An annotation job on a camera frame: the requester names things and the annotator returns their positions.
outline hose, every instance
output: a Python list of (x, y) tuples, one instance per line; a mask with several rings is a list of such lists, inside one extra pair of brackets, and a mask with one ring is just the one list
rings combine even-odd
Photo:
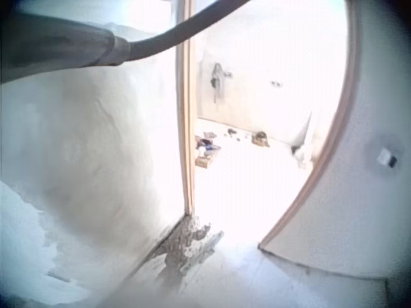
[(1, 24), (1, 83), (62, 69), (117, 66), (147, 58), (179, 45), (249, 1), (218, 0), (174, 28), (138, 42), (80, 22), (11, 14)]
[(249, 1), (219, 0), (163, 34), (146, 40), (140, 40), (139, 42), (131, 42), (130, 56), (127, 61), (147, 58), (179, 45), (228, 16)]

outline wooden door frame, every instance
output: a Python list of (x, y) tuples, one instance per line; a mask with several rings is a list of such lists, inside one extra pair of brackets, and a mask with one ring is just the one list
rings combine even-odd
[[(177, 23), (185, 21), (195, 13), (195, 0), (177, 1)], [(180, 156), (184, 186), (184, 212), (194, 214), (195, 138), (194, 118), (196, 115), (196, 82), (194, 38), (177, 46), (177, 100), (179, 115)]]
[(291, 221), (299, 209), (305, 204), (306, 200), (317, 186), (320, 178), (324, 174), (331, 158), (335, 154), (338, 144), (341, 141), (343, 133), (347, 127), (349, 116), (353, 108), (353, 101), (356, 96), (356, 87), (359, 79), (360, 67), (360, 34), (359, 34), (359, 1), (345, 0), (348, 25), (347, 40), (347, 62), (345, 67), (344, 84), (342, 87), (340, 102), (337, 112), (331, 124), (330, 131), (320, 153), (319, 159), (308, 177), (306, 183), (283, 214), (280, 220), (273, 226), (271, 231), (259, 243), (258, 248), (265, 250), (267, 245), (283, 228)]

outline tile floor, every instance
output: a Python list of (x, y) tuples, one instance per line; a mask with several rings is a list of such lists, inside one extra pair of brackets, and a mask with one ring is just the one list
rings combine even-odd
[(157, 278), (165, 255), (147, 262), (117, 295), (117, 307), (388, 307), (382, 280), (338, 277), (257, 249), (309, 175), (287, 146), (259, 148), (245, 133), (224, 137), (226, 127), (203, 120), (197, 130), (217, 133), (223, 149), (211, 168), (196, 169), (196, 214), (225, 235), (172, 292)]

